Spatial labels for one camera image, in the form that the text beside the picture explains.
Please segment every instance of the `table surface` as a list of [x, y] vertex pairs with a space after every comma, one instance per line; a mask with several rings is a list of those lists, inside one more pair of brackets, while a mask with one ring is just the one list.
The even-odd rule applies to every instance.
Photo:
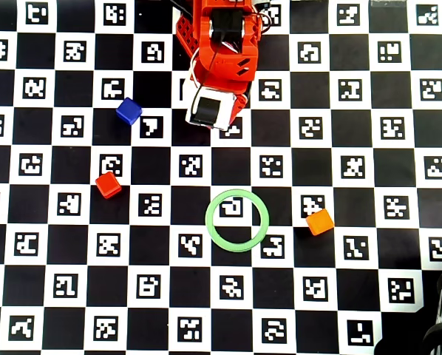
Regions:
[[[0, 0], [0, 354], [416, 354], [442, 272], [442, 0], [269, 13], [219, 132], [184, 121], [169, 1]], [[235, 188], [271, 218], [239, 254], [204, 226]], [[259, 215], [233, 198], [215, 224], [242, 242]]]

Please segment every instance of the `ring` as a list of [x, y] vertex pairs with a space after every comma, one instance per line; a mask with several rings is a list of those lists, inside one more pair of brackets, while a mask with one ring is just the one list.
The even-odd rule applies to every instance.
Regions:
[[[257, 208], [260, 214], [260, 230], [256, 234], [254, 238], [244, 243], [231, 243], [227, 240], [223, 239], [216, 228], [214, 227], [213, 217], [214, 211], [216, 208], [228, 197], [245, 197], [249, 199]], [[205, 224], [206, 228], [208, 228], [208, 233], [211, 235], [211, 239], [222, 249], [227, 251], [232, 251], [234, 253], [242, 253], [243, 251], [249, 251], [254, 246], [262, 242], [265, 235], [267, 234], [267, 229], [269, 226], [269, 216], [268, 210], [265, 206], [264, 202], [254, 193], [241, 190], [241, 189], [233, 189], [220, 193], [217, 195], [208, 205], [208, 209], [206, 209], [205, 214]]]

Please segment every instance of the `cube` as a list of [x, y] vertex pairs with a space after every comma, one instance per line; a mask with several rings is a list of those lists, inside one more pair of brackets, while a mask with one ring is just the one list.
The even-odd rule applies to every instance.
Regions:
[[307, 224], [308, 227], [310, 227], [312, 235], [324, 233], [334, 227], [334, 222], [331, 219], [330, 214], [327, 213], [326, 209], [322, 209], [321, 211], [308, 216]]
[[96, 186], [106, 199], [116, 195], [122, 189], [112, 172], [102, 174], [98, 179], [96, 179]]
[[116, 113], [121, 120], [132, 126], [142, 115], [142, 107], [130, 98], [125, 98], [122, 104], [116, 109]]

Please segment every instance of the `orange cube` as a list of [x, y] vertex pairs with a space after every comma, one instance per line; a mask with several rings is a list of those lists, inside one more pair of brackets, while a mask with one ring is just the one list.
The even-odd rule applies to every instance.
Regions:
[[324, 233], [334, 227], [334, 222], [326, 209], [322, 209], [321, 211], [308, 216], [307, 223], [313, 235]]

